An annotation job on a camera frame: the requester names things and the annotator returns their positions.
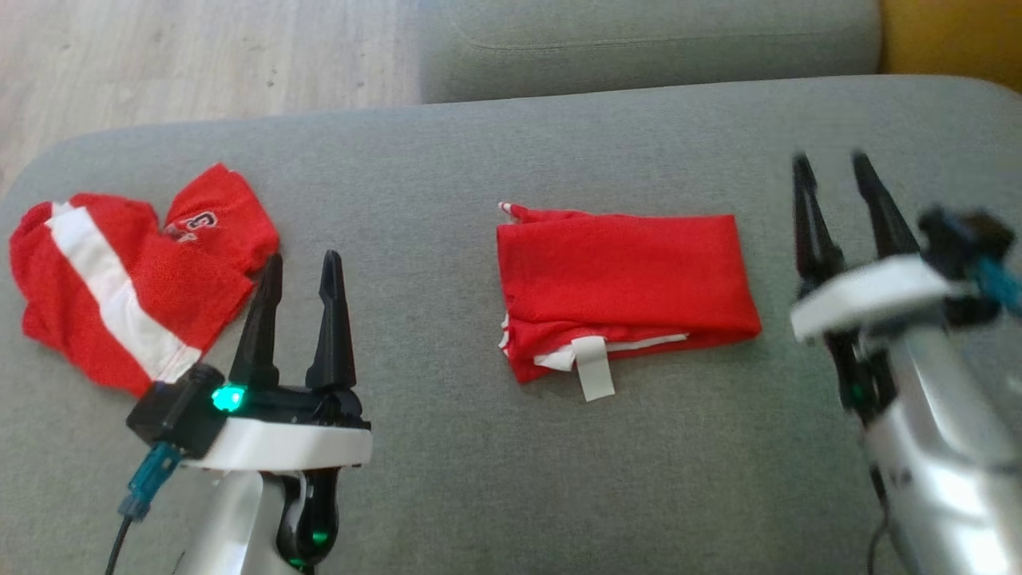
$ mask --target blue connector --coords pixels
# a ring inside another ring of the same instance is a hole
[[[180,463],[181,453],[170,443],[161,442],[153,445],[135,472],[135,477],[128,483],[128,490],[131,493],[121,501],[118,513],[134,522],[145,519],[156,491],[167,482]]]
[[[976,279],[984,296],[1005,306],[1012,316],[1022,318],[1022,284],[1008,270],[983,257],[979,260]]]

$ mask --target gray upholstered surface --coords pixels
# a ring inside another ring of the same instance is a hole
[[[877,0],[423,0],[427,102],[871,74]]]
[[[1022,224],[1022,98],[977,81],[864,77],[96,134],[26,170],[0,203],[0,232],[80,189],[164,209],[226,161],[281,232],[285,378],[312,360],[322,252],[343,253],[376,450],[343,475],[343,542],[324,574],[852,574],[879,516],[826,353],[794,344],[787,313],[794,150],[808,151],[848,254],[871,254],[854,146],[909,213],[982,203]],[[617,396],[592,404],[567,375],[519,388],[496,348],[500,199],[735,212],[762,336],[616,363]],[[22,338],[21,309],[5,271],[0,572],[97,573],[144,454],[123,425],[131,401]],[[229,367],[239,329],[213,364]],[[1019,376],[1017,344],[995,335],[1020,336],[1002,328],[965,350],[1022,431],[1022,401],[1004,385]],[[177,474],[129,534],[119,573],[169,573],[210,493],[208,478]]]

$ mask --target red cloth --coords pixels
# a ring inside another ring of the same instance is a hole
[[[609,357],[731,344],[761,331],[734,215],[640,218],[502,203],[498,226],[508,321],[503,349],[515,377],[550,372],[537,356],[602,336]],[[685,341],[611,351],[686,334]]]
[[[170,218],[188,231],[161,233],[151,205],[114,195],[31,208],[10,238],[25,334],[136,396],[176,381],[240,312],[246,274],[279,239],[244,179],[219,163],[175,198]]]

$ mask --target green light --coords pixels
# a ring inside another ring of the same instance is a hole
[[[213,406],[221,412],[234,412],[241,408],[241,399],[245,396],[243,386],[227,384],[213,392]]]

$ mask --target white fabric tag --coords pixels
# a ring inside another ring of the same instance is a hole
[[[607,344],[600,336],[587,336],[571,340],[578,366],[578,380],[586,401],[593,401],[614,395],[614,382],[610,379],[610,364],[607,362]]]

